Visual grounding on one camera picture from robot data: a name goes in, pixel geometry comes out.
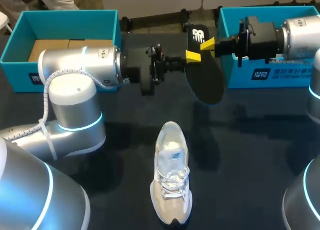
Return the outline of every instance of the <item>blue box label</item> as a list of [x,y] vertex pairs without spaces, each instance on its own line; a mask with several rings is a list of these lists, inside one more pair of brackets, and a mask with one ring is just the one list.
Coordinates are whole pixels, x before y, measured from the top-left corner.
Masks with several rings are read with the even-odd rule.
[[255,69],[252,74],[251,80],[253,81],[263,81],[268,79],[270,73],[270,68],[260,68]]
[[29,73],[30,80],[34,85],[42,85],[39,73]]
[[275,69],[272,79],[305,79],[310,78],[312,68]]

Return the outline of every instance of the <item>beige sneaker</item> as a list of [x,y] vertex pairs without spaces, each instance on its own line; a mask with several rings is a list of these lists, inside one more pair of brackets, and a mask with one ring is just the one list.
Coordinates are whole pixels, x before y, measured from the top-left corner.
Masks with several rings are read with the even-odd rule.
[[192,207],[188,148],[175,122],[167,122],[155,144],[154,179],[150,194],[158,217],[166,224],[184,224]]

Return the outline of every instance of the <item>new balance logo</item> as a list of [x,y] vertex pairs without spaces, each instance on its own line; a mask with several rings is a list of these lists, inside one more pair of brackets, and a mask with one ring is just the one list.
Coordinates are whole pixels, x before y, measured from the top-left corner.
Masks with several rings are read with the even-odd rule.
[[202,30],[196,30],[196,29],[193,29],[192,30],[192,34],[193,34],[193,39],[200,42],[200,43],[203,43],[205,42],[205,34]]
[[179,158],[180,153],[172,153],[169,157],[169,159],[177,159]]

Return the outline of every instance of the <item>black end effector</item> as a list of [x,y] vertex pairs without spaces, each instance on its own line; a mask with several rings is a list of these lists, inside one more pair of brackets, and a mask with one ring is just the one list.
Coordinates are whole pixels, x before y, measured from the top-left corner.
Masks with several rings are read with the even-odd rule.
[[268,63],[270,58],[284,51],[283,31],[277,30],[273,22],[260,23],[256,16],[241,20],[238,34],[229,38],[215,37],[211,42],[214,45],[205,42],[201,49],[214,51],[215,57],[234,53],[238,57],[239,67],[242,66],[243,57],[249,60],[265,59]]
[[140,83],[143,96],[153,96],[155,85],[165,81],[168,71],[184,71],[186,60],[181,57],[165,57],[162,47],[128,49],[126,66],[121,67],[121,74],[131,83]]

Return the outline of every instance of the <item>black stand leg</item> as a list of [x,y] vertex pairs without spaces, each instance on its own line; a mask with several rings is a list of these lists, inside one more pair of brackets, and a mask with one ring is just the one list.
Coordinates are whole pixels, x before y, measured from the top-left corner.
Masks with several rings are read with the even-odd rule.
[[189,12],[186,9],[182,9],[180,11],[180,22],[181,22],[182,32],[187,32],[187,28],[189,26],[188,19],[189,19]]
[[122,17],[121,19],[121,30],[124,32],[130,32],[132,30],[132,19]]

